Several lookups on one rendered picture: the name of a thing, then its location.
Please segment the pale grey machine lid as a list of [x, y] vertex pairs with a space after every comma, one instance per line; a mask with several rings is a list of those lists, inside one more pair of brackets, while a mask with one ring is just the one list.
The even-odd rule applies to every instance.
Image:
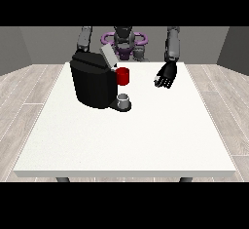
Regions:
[[100, 48], [100, 53], [104, 56], [108, 66], [113, 68], [117, 62], [118, 58], [116, 57], [110, 44], [106, 44]]

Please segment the black coffee machine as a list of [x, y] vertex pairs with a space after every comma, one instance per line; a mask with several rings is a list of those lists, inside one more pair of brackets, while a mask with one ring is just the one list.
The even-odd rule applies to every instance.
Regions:
[[120, 112], [131, 109], [118, 107], [116, 69], [111, 69], [102, 54], [77, 50], [70, 61], [76, 96], [82, 104], [97, 109], [113, 108]]

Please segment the small grey cup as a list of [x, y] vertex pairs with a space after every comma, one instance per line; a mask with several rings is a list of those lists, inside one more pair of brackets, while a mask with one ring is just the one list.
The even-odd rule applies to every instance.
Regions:
[[127, 94], [119, 94], [117, 96], [118, 107], [126, 109], [129, 106], [129, 97]]

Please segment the red pod holder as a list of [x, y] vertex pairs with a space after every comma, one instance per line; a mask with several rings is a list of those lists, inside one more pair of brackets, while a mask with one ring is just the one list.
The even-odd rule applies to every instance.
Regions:
[[129, 83], [129, 69], [126, 67], [119, 67], [116, 70], [117, 74], [117, 84], [120, 86], [125, 86]]

